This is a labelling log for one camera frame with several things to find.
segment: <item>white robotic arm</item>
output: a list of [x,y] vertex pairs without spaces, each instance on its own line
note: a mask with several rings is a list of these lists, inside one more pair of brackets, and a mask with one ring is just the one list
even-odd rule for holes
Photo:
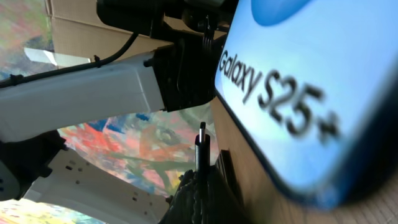
[[18,142],[47,131],[120,114],[164,109],[146,53],[65,75],[0,88],[0,141]]
[[169,208],[149,194],[87,162],[73,149],[60,150],[24,195],[34,202],[67,207],[106,223],[158,223]]

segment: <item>black clamp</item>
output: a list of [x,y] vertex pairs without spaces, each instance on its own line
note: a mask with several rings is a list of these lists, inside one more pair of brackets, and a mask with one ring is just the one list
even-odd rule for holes
[[101,68],[101,59],[99,56],[94,55],[95,64],[97,64],[97,68]]
[[13,75],[13,74],[10,74],[9,80],[10,80],[12,86],[16,86],[16,85],[19,84],[18,81],[21,80],[21,79],[23,79],[23,78],[24,78],[23,75]]

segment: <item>black mount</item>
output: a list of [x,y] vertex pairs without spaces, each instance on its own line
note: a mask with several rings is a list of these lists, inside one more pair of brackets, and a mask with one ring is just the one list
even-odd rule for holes
[[48,177],[48,164],[66,150],[58,131],[21,142],[0,141],[0,201],[21,199],[38,177]]
[[221,151],[210,165],[210,136],[201,124],[195,138],[196,171],[180,177],[174,197],[167,199],[169,210],[159,224],[229,224],[251,221],[242,209],[242,198],[235,178],[231,156]]
[[[214,8],[184,0],[98,0],[97,14],[107,25],[174,43],[155,51],[144,62],[153,67],[165,110],[203,105],[215,97],[214,77],[226,35],[213,40],[216,30],[227,31],[237,0]],[[175,30],[164,16],[181,19],[197,32]]]

